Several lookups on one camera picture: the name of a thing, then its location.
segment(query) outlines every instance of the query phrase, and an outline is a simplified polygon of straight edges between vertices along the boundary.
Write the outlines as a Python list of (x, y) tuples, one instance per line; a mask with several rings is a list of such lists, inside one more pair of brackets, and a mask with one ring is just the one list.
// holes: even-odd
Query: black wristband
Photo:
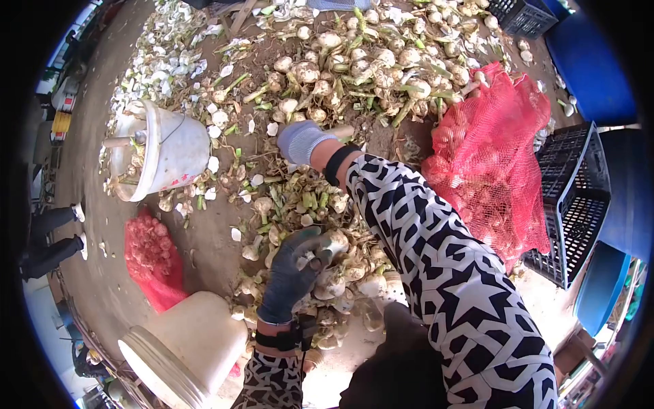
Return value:
[(329, 161), (327, 161), (327, 166), (325, 166), (324, 170), (322, 171), (322, 173), (325, 175), (325, 179), (329, 182), (330, 185), (340, 185), (338, 179), (336, 179), (336, 172), (338, 172), (338, 168), (341, 167), (341, 164), (345, 158), (350, 155), (350, 153), (358, 151), (361, 151), (361, 149), (359, 149), (359, 147), (356, 145), (345, 145), (338, 151), (334, 152)]
[(254, 336), (256, 343), (270, 348), (277, 348), (282, 352), (295, 349), (297, 346), (297, 336), (293, 332), (278, 332), (276, 336), (263, 335), (257, 331)]

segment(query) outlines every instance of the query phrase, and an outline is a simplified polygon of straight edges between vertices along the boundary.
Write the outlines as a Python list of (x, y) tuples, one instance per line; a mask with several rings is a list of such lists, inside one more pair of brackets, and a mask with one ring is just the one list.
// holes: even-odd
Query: red mesh bag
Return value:
[(129, 276), (161, 313), (188, 297), (182, 287), (182, 259), (170, 233), (144, 207), (125, 223), (125, 262)]
[(511, 268), (527, 250), (549, 252), (533, 142), (550, 105), (526, 75), (511, 80), (499, 63), (474, 71), (486, 74), (490, 88), (446, 112), (432, 130), (434, 155), (422, 174)]

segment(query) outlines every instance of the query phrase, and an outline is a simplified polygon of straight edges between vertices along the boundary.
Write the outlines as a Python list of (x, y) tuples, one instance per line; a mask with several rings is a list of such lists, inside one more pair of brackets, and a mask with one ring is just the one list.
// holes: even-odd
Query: white sneaker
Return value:
[(82, 253), (82, 258), (86, 260), (88, 258), (88, 250), (86, 248), (86, 233), (80, 234), (79, 237), (82, 239), (82, 244), (84, 245), (84, 247), (80, 250), (80, 253)]
[(84, 216), (84, 210), (82, 210), (81, 203), (78, 203), (75, 206), (73, 206), (73, 213), (75, 213), (75, 217), (77, 218), (78, 221), (83, 223), (86, 220), (86, 217)]

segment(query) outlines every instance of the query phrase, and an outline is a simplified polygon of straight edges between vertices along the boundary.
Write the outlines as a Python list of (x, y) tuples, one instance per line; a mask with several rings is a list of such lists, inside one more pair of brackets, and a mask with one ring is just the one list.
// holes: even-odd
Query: blue glove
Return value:
[(299, 230), (284, 241), (273, 257), (270, 266), (270, 280), (264, 291), (264, 299), (256, 312), (262, 321), (269, 324), (283, 324), (293, 318), (291, 309), (304, 297), (322, 270), (307, 264), (302, 271), (296, 267), (298, 257), (307, 251), (315, 251), (320, 244), (320, 227), (312, 226)]
[(277, 138), (277, 146), (282, 155), (292, 164), (311, 165), (313, 148), (327, 139), (337, 138), (320, 130), (312, 120), (303, 120), (284, 128)]

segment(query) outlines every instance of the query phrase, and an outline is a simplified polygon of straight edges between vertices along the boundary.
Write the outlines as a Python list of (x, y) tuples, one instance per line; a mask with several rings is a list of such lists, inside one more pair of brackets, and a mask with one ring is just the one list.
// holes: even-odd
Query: patterned shirt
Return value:
[[(409, 166), (370, 154), (350, 165), (347, 191), (443, 355), (448, 407), (554, 409), (552, 352), (502, 260), (452, 206)], [(299, 370), (295, 357), (255, 351), (232, 407), (301, 408)]]

